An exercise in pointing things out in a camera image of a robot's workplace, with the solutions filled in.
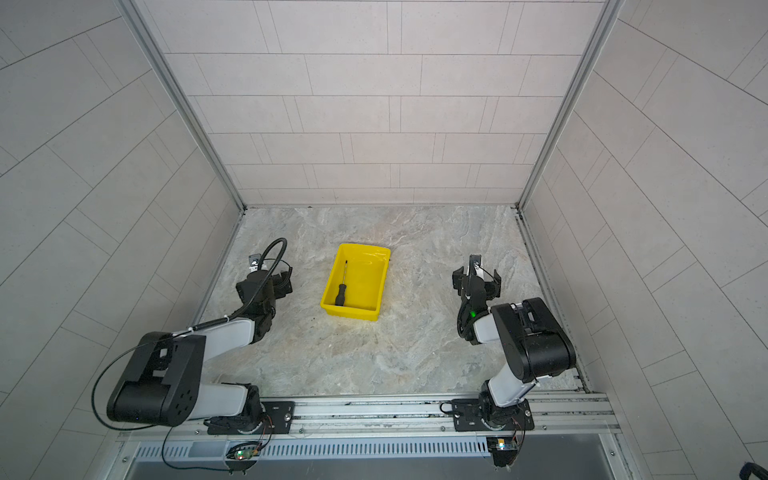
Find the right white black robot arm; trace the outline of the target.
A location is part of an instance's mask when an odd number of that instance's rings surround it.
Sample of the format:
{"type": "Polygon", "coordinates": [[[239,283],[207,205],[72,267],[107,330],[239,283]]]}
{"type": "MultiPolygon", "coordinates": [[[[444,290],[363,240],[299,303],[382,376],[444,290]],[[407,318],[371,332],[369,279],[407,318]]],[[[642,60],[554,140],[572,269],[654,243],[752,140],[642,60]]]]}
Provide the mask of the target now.
{"type": "Polygon", "coordinates": [[[540,297],[491,306],[501,294],[497,271],[482,267],[482,257],[471,255],[468,266],[452,273],[461,299],[456,329],[473,345],[499,342],[505,364],[485,381],[476,400],[453,402],[456,429],[531,430],[525,396],[544,377],[556,377],[576,365],[576,352],[555,316],[540,297]]]}

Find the orange black handled screwdriver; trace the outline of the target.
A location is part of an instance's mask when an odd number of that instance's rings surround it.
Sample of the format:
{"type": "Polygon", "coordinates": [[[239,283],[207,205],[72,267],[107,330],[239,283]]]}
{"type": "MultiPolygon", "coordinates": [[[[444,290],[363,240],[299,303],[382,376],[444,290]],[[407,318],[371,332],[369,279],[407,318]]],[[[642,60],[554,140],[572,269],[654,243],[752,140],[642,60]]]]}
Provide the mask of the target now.
{"type": "Polygon", "coordinates": [[[342,281],[339,284],[338,292],[334,300],[335,306],[344,306],[346,302],[346,291],[347,291],[347,283],[346,283],[346,277],[347,277],[347,271],[348,271],[348,261],[344,262],[343,270],[342,270],[342,281]]]}

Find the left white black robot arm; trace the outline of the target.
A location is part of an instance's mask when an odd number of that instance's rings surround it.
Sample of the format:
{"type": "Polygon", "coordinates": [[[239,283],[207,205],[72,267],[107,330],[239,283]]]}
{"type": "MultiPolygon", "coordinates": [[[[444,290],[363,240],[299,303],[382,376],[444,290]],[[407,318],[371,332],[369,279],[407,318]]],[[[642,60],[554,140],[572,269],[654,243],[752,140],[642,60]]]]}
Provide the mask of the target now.
{"type": "Polygon", "coordinates": [[[286,261],[252,255],[249,263],[249,274],[236,284],[245,307],[238,317],[141,338],[107,401],[109,420],[139,428],[201,420],[210,435],[251,434],[268,424],[257,386],[202,381],[205,362],[262,340],[276,301],[293,292],[286,261]]]}

